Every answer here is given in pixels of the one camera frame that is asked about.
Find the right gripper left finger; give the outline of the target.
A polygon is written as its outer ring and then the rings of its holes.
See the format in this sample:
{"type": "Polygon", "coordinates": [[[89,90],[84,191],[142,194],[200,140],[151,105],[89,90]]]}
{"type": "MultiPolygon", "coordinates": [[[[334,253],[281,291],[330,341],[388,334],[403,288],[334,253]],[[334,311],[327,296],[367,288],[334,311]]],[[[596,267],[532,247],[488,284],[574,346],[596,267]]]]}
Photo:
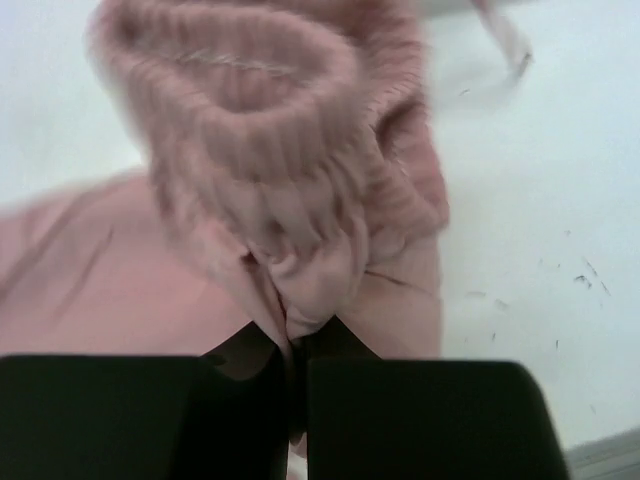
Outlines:
{"type": "Polygon", "coordinates": [[[1,361],[5,479],[282,479],[278,348],[248,325],[202,356],[1,361]]]}

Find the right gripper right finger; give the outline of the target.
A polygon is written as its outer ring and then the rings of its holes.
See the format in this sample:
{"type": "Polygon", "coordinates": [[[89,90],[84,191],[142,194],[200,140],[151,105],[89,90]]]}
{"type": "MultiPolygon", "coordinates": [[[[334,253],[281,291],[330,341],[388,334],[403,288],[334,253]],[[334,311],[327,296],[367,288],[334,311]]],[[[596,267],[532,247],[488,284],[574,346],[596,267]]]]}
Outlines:
{"type": "Polygon", "coordinates": [[[518,363],[383,360],[338,319],[302,351],[312,479],[569,477],[541,389],[518,363]]]}

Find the pink trousers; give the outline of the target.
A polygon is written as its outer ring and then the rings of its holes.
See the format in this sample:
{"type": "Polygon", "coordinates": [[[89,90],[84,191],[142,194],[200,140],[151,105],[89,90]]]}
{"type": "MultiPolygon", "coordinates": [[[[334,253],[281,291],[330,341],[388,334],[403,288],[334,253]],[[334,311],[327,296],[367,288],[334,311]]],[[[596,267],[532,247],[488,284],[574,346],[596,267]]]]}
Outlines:
{"type": "Polygon", "coordinates": [[[202,356],[248,325],[284,365],[307,460],[303,340],[441,351],[446,185],[409,1],[102,1],[95,63],[147,165],[1,213],[1,361],[202,356]]]}

